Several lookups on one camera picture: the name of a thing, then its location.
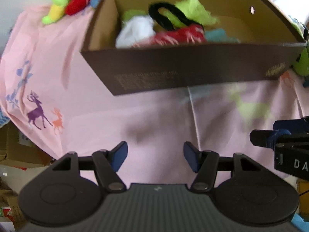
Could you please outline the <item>yellow green plush toy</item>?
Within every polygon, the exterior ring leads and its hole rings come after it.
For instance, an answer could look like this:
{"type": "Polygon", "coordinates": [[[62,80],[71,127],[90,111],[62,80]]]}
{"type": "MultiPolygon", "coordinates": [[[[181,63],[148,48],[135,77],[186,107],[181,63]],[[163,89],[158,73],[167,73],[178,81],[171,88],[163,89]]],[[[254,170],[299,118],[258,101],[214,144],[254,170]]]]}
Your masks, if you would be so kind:
{"type": "Polygon", "coordinates": [[[41,22],[44,25],[53,24],[59,21],[65,14],[65,8],[71,0],[52,0],[48,15],[44,16],[41,22]]]}

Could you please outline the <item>teal knitted cloth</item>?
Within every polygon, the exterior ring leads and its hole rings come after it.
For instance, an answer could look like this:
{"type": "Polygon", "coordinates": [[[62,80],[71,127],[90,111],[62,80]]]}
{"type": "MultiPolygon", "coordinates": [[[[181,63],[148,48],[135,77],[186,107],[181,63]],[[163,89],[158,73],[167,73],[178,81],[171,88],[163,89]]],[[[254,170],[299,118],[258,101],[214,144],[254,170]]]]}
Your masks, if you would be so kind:
{"type": "Polygon", "coordinates": [[[240,40],[234,37],[228,37],[223,28],[205,31],[205,39],[211,43],[240,43],[240,40]]]}

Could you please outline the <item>green frog plush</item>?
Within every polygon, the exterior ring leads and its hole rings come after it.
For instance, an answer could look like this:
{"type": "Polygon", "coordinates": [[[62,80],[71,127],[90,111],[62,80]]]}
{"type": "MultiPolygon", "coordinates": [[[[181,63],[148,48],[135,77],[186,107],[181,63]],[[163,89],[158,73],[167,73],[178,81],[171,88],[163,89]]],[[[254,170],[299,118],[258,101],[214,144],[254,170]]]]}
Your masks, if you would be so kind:
{"type": "MultiPolygon", "coordinates": [[[[290,22],[308,44],[308,28],[295,18],[290,17],[290,22]]],[[[293,63],[293,69],[298,75],[308,77],[308,46],[305,47],[293,63]]]]}

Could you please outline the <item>brown cardboard box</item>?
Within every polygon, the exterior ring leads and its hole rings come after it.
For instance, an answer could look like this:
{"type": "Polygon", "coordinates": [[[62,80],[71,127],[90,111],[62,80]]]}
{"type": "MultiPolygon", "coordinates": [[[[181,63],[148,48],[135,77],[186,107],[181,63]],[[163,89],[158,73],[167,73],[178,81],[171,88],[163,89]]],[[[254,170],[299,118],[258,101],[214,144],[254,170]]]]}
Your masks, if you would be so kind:
{"type": "Polygon", "coordinates": [[[81,54],[113,95],[201,84],[275,80],[306,48],[291,21],[269,0],[199,0],[236,43],[184,43],[119,49],[121,14],[155,2],[101,0],[81,54]]]}

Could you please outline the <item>lime green fluffy cloth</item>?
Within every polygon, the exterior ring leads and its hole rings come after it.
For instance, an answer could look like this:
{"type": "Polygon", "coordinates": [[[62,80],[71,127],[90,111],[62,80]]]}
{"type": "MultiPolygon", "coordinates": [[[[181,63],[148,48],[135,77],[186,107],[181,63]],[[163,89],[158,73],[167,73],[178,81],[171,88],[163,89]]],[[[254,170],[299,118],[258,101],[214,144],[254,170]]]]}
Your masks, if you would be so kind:
{"type": "Polygon", "coordinates": [[[185,16],[203,26],[214,26],[219,23],[219,19],[206,10],[199,0],[182,0],[176,2],[177,7],[185,16]]]}

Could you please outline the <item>red patterned cloth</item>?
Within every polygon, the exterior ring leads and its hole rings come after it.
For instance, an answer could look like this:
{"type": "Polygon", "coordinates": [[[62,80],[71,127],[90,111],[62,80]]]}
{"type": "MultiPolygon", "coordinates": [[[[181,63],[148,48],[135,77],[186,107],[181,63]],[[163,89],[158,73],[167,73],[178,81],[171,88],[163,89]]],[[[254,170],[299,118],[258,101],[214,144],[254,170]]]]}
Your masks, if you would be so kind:
{"type": "Polygon", "coordinates": [[[149,39],[150,45],[201,44],[206,41],[201,25],[192,24],[174,31],[159,32],[149,39]]]}

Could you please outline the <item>red plush toy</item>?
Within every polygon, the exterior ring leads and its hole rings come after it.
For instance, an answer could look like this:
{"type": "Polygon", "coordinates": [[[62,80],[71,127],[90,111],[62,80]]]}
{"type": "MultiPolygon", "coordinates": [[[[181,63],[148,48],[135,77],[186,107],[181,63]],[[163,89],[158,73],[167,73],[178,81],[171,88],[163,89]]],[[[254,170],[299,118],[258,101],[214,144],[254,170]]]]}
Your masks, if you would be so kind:
{"type": "Polygon", "coordinates": [[[65,8],[65,14],[72,16],[88,6],[90,0],[70,0],[65,8]]]}

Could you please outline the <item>white cloth bundle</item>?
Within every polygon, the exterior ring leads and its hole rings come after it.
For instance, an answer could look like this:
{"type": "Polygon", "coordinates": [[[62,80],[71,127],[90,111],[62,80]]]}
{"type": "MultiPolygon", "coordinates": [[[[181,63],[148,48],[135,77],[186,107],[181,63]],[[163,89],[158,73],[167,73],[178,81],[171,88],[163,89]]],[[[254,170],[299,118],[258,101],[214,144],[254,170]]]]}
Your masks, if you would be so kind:
{"type": "Polygon", "coordinates": [[[155,35],[154,20],[149,15],[134,16],[127,21],[116,38],[116,48],[131,47],[155,35]]]}

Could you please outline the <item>black hair band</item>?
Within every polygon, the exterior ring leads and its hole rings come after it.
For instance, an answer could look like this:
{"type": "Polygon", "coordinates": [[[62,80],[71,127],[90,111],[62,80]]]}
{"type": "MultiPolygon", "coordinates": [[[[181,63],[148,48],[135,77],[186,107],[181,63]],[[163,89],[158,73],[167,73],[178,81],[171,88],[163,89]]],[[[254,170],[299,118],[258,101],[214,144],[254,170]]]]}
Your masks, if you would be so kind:
{"type": "Polygon", "coordinates": [[[168,31],[181,28],[176,25],[175,21],[180,22],[185,27],[198,25],[204,29],[202,24],[187,18],[180,9],[168,2],[151,3],[148,7],[148,13],[153,20],[155,20],[163,29],[168,31]]]}

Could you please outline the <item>pink patterned tablecloth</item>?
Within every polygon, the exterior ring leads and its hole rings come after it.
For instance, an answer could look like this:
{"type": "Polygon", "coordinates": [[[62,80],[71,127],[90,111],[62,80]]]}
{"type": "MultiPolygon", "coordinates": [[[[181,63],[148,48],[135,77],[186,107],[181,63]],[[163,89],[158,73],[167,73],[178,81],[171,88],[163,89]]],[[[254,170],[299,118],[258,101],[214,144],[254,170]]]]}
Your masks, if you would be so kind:
{"type": "Polygon", "coordinates": [[[22,12],[1,56],[1,109],[36,145],[58,158],[126,141],[129,174],[160,163],[182,168],[190,141],[222,156],[245,153],[272,166],[253,129],[308,114],[308,89],[292,71],[278,81],[217,84],[113,96],[80,54],[92,9],[44,26],[47,7],[22,12]]]}

